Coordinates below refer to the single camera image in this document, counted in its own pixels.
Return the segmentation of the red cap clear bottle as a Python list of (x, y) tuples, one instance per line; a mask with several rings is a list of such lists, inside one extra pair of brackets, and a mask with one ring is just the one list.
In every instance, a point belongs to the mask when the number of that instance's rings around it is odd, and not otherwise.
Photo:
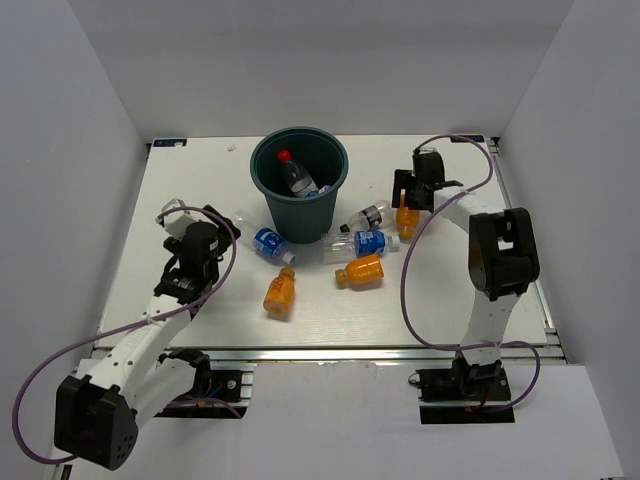
[(293, 159), (288, 150), (280, 151), (277, 159), (281, 165), (285, 183), (295, 197), (306, 198), (319, 193), (319, 188), (310, 173), (300, 162)]

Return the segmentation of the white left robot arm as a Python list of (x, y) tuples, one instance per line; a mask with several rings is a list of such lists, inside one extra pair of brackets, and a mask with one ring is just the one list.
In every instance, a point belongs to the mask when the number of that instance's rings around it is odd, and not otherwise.
[(142, 427), (172, 402), (195, 405), (211, 387), (203, 352), (168, 350), (227, 274), (224, 254), (236, 254), (241, 232), (213, 207), (203, 219), (179, 200), (158, 216), (170, 259), (142, 314), (115, 347), (84, 376), (66, 378), (56, 392), (54, 444), (108, 470), (128, 459)]

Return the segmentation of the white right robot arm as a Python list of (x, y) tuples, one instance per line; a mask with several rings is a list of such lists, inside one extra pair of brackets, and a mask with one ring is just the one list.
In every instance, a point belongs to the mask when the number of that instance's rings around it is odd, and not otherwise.
[(451, 384), (459, 396), (472, 399), (498, 376), (499, 345), (511, 313), (540, 273), (531, 217), (524, 208), (493, 206), (460, 182), (447, 181), (435, 149), (416, 149), (412, 161), (412, 169), (394, 172), (392, 205), (441, 214), (468, 234), (468, 271), (476, 292)]

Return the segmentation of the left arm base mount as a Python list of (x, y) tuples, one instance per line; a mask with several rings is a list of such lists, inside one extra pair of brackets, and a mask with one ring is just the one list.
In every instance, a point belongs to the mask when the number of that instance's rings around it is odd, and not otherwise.
[(178, 349), (159, 356), (158, 363), (177, 360), (194, 371), (194, 383), (167, 405), (157, 418), (241, 419), (250, 399), (249, 371), (213, 366), (209, 355), (195, 349)]

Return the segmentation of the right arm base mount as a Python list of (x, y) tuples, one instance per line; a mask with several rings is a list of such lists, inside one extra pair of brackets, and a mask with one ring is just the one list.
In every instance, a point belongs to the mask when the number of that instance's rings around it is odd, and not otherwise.
[(513, 424), (506, 372), (494, 379), (463, 382), (449, 369), (421, 369), (408, 377), (418, 391), (422, 425)]

